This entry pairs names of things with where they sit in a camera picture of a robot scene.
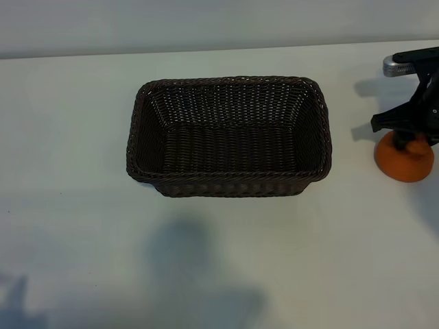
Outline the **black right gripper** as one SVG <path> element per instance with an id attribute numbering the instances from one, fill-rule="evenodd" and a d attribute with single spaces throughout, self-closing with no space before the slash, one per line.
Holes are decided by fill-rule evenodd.
<path id="1" fill-rule="evenodd" d="M 419 83 L 413 96 L 416 127 L 425 133 L 430 147 L 439 143 L 438 133 L 438 72 L 428 73 Z M 391 142 L 398 151 L 403 151 L 409 142 L 416 139 L 417 130 L 407 110 L 389 110 L 375 114 L 371 121 L 373 132 L 382 129 L 393 131 Z"/>

